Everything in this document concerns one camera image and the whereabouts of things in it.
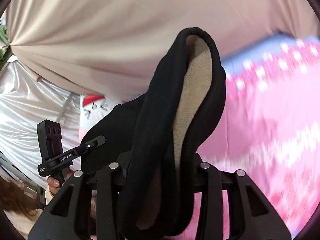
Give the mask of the cream sleeve left forearm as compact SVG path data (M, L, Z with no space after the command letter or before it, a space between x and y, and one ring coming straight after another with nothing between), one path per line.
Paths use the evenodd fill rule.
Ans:
M47 186L46 191L45 191L45 200L46 200L47 205L54 198L54 196L57 194L59 189L60 189L59 187Z

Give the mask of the person's left hand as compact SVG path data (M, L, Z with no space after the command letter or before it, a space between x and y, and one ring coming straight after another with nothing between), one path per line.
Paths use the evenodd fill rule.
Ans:
M49 192L54 196L56 195L56 193L59 191L61 185L60 185L60 182L49 176L48 179L47 179L47 183L48 183L48 189L49 189Z

